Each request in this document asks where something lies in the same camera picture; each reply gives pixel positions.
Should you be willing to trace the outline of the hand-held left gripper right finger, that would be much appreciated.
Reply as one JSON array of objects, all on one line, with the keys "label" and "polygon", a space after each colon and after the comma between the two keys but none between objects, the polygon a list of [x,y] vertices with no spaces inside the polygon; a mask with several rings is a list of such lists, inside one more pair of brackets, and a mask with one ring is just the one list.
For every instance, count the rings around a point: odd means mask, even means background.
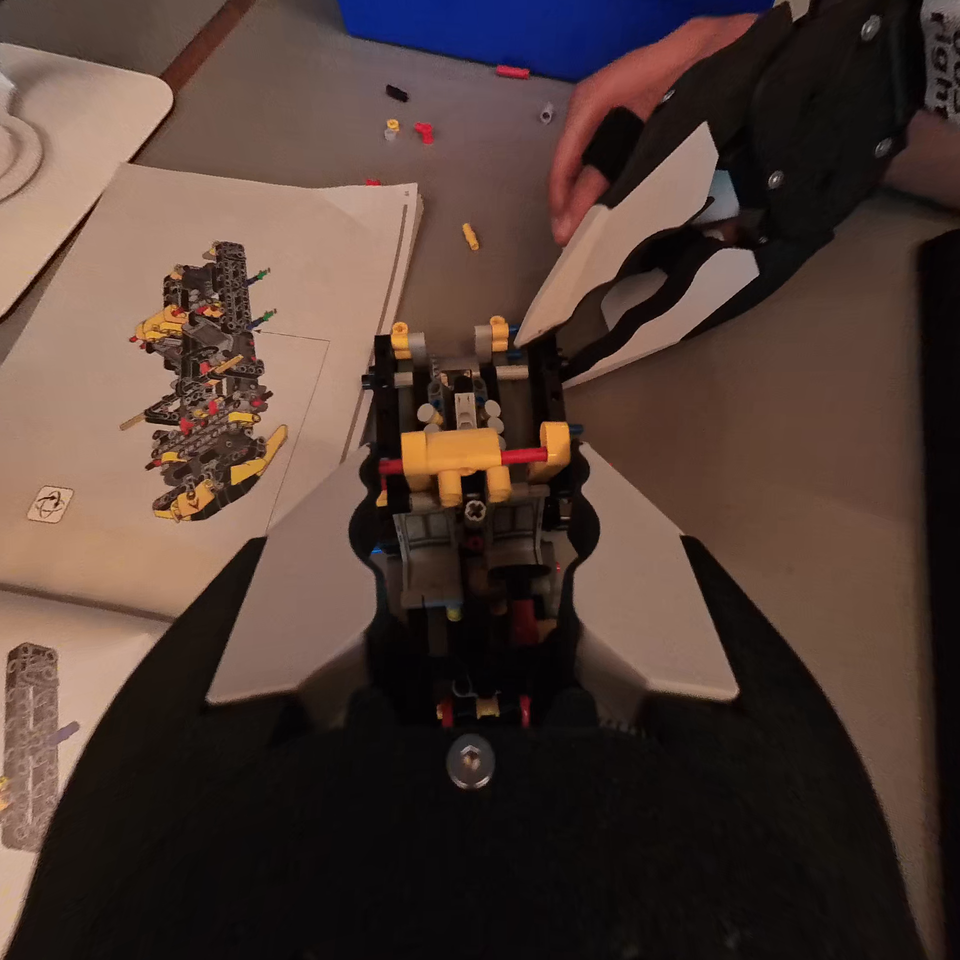
[{"label": "hand-held left gripper right finger", "polygon": [[739,688],[683,533],[588,443],[566,531],[574,673],[597,702],[665,694],[732,702]]}]

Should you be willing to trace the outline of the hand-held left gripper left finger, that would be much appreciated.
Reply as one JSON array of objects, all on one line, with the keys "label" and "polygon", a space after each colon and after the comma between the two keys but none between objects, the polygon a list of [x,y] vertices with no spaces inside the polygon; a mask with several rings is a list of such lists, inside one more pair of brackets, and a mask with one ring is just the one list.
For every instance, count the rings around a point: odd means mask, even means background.
[{"label": "hand-held left gripper left finger", "polygon": [[370,457],[352,452],[271,529],[217,671],[210,705],[289,693],[354,651],[377,611],[377,580],[351,540]]}]

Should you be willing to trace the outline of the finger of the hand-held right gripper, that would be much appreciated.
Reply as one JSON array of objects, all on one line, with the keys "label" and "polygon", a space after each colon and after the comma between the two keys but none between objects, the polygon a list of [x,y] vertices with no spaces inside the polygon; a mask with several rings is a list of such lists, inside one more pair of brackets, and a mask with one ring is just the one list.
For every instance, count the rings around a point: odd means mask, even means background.
[{"label": "finger of the hand-held right gripper", "polygon": [[717,160],[709,124],[702,123],[626,198],[613,207],[596,203],[535,295],[515,344],[528,346],[568,321],[584,296],[616,278],[643,241],[693,220],[707,203]]},{"label": "finger of the hand-held right gripper", "polygon": [[572,388],[681,342],[757,280],[755,253],[701,238],[670,269],[654,267],[590,294],[562,330]]}]

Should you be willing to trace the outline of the partly built lego car chassis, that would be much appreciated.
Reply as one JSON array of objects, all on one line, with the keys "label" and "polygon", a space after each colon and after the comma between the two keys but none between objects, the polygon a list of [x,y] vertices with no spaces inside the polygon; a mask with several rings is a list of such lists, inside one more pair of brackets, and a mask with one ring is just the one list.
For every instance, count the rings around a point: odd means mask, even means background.
[{"label": "partly built lego car chassis", "polygon": [[532,729],[575,687],[568,531],[582,428],[555,333],[521,344],[494,316],[446,358],[396,322],[363,386],[378,492],[354,515],[377,577],[366,667],[398,719],[453,732]]}]

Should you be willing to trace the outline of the person's right forearm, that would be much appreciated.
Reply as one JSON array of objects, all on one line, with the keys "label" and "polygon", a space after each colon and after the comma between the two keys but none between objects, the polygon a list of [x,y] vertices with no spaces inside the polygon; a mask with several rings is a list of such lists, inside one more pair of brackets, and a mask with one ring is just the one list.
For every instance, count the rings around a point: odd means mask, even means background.
[{"label": "person's right forearm", "polygon": [[892,161],[883,186],[959,212],[959,126],[927,110],[908,127],[906,147]]}]

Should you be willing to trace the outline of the scattered lego pins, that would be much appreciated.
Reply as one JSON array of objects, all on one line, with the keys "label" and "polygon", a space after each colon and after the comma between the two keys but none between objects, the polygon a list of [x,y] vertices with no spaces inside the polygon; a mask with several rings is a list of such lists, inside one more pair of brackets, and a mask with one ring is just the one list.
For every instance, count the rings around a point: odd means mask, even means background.
[{"label": "scattered lego pins", "polygon": [[[531,77],[531,70],[529,68],[504,63],[497,64],[494,67],[494,73],[498,77],[511,80],[526,81]],[[398,87],[395,84],[385,84],[384,92],[392,102],[401,104],[407,104],[409,102],[409,93],[405,89]],[[552,102],[546,102],[546,104],[539,111],[537,119],[541,124],[549,125],[553,122],[556,113],[557,110],[555,104]],[[384,139],[388,142],[396,140],[401,129],[402,124],[398,118],[391,117],[387,119],[383,130]],[[419,138],[422,145],[430,146],[435,142],[435,129],[432,124],[424,121],[416,121],[414,122],[413,129],[415,135]],[[466,245],[472,252],[476,253],[480,250],[481,245],[479,243],[479,239],[473,226],[469,222],[464,222],[462,224],[462,235]]]}]

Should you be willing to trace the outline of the person's right hand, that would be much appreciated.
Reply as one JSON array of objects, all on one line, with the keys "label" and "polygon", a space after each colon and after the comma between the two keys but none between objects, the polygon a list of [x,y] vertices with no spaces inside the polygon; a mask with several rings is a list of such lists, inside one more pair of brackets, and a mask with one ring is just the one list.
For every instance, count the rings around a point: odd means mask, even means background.
[{"label": "person's right hand", "polygon": [[654,44],[636,49],[574,88],[548,177],[548,210],[555,242],[565,247],[608,189],[609,180],[583,153],[616,107],[647,121],[690,67],[739,40],[755,13],[695,17]]}]

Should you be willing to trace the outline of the blue plastic bin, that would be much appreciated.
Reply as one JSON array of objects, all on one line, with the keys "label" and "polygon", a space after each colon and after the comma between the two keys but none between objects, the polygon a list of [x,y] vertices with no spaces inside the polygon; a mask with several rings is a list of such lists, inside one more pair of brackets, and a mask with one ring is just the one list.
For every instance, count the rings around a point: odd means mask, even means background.
[{"label": "blue plastic bin", "polygon": [[353,37],[578,82],[692,18],[771,1],[340,1]]}]

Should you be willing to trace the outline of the open instruction booklet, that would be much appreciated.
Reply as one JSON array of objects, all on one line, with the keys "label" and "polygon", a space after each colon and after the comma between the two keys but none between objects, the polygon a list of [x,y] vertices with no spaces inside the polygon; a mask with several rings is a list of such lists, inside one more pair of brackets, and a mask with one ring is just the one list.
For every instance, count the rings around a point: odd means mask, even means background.
[{"label": "open instruction booklet", "polygon": [[122,165],[2,362],[2,945],[161,628],[356,449],[414,182]]}]

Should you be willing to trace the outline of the white board stand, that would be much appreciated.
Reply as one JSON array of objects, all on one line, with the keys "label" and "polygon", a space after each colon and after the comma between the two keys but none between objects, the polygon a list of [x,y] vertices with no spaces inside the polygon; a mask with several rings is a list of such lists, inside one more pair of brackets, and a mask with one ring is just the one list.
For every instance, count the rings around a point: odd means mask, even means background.
[{"label": "white board stand", "polygon": [[1,312],[171,112],[161,78],[1,44]]}]

